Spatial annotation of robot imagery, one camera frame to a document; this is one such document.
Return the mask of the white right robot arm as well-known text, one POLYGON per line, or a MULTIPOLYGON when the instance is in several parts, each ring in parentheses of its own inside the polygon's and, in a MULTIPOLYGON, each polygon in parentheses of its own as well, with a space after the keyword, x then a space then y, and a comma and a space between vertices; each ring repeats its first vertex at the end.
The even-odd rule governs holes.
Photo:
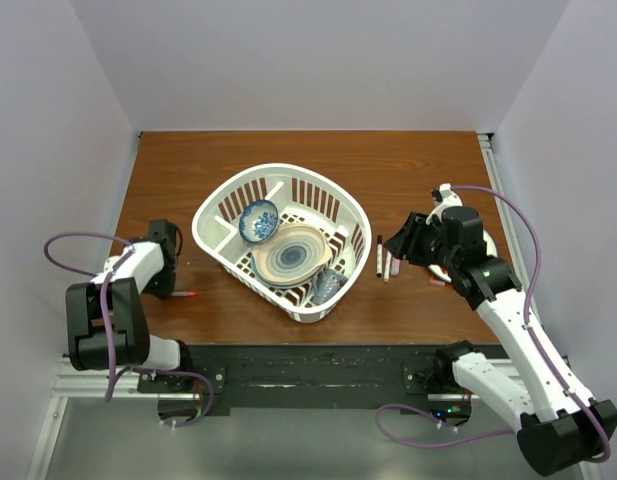
POLYGON ((433 369, 436 386, 461 387, 480 397, 509 426, 527 463, 542 476, 580 462, 605 459, 617 427, 617 408, 599 401, 573 374, 536 317, 509 263, 488 254, 483 221, 466 206, 427 217, 409 214, 385 241, 396 258, 446 269, 453 289, 496 335, 522 381, 492 367, 485 355, 462 341, 440 350, 433 369))

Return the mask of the watermelon pattern plate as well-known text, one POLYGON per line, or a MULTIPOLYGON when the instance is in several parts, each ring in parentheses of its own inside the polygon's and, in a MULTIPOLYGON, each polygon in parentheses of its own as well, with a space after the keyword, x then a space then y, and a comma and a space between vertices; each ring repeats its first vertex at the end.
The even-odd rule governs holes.
MULTIPOLYGON (((488 231, 484 231, 483 238, 486 243, 487 254, 490 256, 497 256, 498 255, 497 245, 493 237, 490 235, 488 231)), ((430 265, 428 269, 439 281, 442 281, 447 284, 451 282, 450 275, 444 267, 440 265, 430 265)))

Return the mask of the blue patterned small bowl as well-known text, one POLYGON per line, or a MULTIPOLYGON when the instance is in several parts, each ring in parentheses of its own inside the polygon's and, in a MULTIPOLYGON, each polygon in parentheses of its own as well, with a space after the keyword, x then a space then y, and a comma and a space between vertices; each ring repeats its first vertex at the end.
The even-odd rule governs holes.
POLYGON ((280 225, 277 206, 269 200, 256 200, 249 204, 239 218, 241 238, 251 244, 271 239, 280 225))

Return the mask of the white plastic dish basket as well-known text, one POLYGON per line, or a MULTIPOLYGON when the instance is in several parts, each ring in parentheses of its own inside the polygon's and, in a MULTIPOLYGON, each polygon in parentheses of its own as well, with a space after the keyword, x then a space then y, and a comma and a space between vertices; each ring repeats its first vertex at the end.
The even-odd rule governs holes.
POLYGON ((191 229, 229 274, 300 323, 335 308, 374 244, 369 219, 348 192, 282 163, 226 180, 198 208, 191 229))

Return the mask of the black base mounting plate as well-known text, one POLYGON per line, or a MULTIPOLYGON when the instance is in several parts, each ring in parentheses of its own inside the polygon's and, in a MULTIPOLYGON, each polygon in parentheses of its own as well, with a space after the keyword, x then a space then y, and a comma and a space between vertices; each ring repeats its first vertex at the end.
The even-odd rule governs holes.
POLYGON ((371 409, 464 404, 436 372, 438 345, 192 345, 189 365, 208 378, 213 415, 234 408, 371 409))

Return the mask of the blue glass cup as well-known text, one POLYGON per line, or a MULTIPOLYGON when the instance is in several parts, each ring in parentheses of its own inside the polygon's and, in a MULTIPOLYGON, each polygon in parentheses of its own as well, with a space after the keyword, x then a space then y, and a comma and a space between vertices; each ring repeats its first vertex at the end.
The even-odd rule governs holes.
POLYGON ((313 303, 321 305, 336 295, 348 282, 348 278, 334 269, 323 269, 312 278, 313 303))

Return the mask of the pink highlighter pen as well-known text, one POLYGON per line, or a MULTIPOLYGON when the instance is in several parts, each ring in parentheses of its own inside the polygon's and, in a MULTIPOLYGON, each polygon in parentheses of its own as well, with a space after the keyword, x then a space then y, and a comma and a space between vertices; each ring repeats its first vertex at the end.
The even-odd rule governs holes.
POLYGON ((395 277, 400 273, 400 265, 401 261, 398 258, 393 258, 391 261, 391 272, 390 275, 395 277))

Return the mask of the beige blue ringed plate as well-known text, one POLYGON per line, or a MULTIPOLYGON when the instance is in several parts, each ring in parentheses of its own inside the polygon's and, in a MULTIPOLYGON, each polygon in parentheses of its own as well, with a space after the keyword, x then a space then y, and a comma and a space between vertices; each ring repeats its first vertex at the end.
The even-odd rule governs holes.
POLYGON ((282 225, 273 238, 252 249, 252 268, 265 283, 295 286, 333 259, 325 234, 305 223, 282 225))

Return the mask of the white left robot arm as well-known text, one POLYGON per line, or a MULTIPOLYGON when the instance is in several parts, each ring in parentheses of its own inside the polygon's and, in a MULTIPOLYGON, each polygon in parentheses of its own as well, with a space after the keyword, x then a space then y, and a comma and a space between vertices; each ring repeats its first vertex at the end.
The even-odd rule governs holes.
POLYGON ((181 340, 149 333, 141 295, 167 299, 174 292, 177 242, 166 237, 140 238, 108 260, 104 270, 66 291, 69 358, 79 370, 109 373, 105 399, 112 399, 119 366, 160 371, 173 392, 195 380, 189 348, 181 340))

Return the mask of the aluminium frame rail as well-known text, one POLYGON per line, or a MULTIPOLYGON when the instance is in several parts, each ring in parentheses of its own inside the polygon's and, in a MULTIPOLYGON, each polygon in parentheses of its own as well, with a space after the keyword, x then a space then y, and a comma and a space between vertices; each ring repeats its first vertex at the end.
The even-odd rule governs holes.
MULTIPOLYGON (((69 237, 88 237, 88 238, 101 238, 105 240, 109 240, 111 242, 118 242, 123 244, 126 248, 129 246, 129 242, 120 237, 116 237, 110 234, 104 234, 99 232, 91 232, 91 231, 68 231, 62 232, 52 236, 49 240, 44 244, 44 255, 46 258, 55 266, 58 266, 60 269, 71 271, 73 273, 78 273, 80 275, 86 275, 89 277, 94 277, 94 274, 82 271, 75 267, 71 267, 69 265, 64 265, 58 262, 50 253, 49 248, 50 245, 62 238, 69 237)), ((107 300, 103 301, 104 303, 104 329, 105 329, 105 339, 107 341, 105 351, 104 351, 104 360, 105 360, 105 368, 104 373, 107 378, 106 389, 104 392, 104 400, 109 402, 112 399, 115 386, 122 375, 129 370, 128 367, 124 367, 122 370, 117 370, 116 361, 118 360, 118 355, 112 351, 112 323, 110 321, 110 315, 107 310, 108 302, 107 300)), ((30 466, 28 468, 28 472, 26 474, 26 479, 45 479, 50 461, 52 458, 52 454, 54 452, 57 439, 59 436, 59 432, 61 429, 61 425, 64 419, 66 407, 68 403, 68 397, 66 395, 55 395, 55 389, 52 389, 50 401, 48 404, 47 411, 44 415, 44 420, 42 423, 41 431, 39 433, 37 443, 33 452, 32 460, 30 466)))

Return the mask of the white black marker pen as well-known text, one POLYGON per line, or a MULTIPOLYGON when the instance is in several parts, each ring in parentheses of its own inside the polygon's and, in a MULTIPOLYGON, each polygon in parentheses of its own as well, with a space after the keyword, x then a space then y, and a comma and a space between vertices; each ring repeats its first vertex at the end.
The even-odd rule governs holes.
POLYGON ((383 265, 383 237, 379 234, 376 245, 376 276, 378 278, 383 276, 383 265))

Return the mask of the white red pen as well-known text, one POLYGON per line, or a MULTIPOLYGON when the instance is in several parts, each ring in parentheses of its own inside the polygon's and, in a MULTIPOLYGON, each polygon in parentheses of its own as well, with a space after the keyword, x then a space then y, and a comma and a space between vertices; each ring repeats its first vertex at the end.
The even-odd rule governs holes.
POLYGON ((384 248, 384 253, 383 282, 388 283, 391 277, 392 254, 386 248, 384 248))

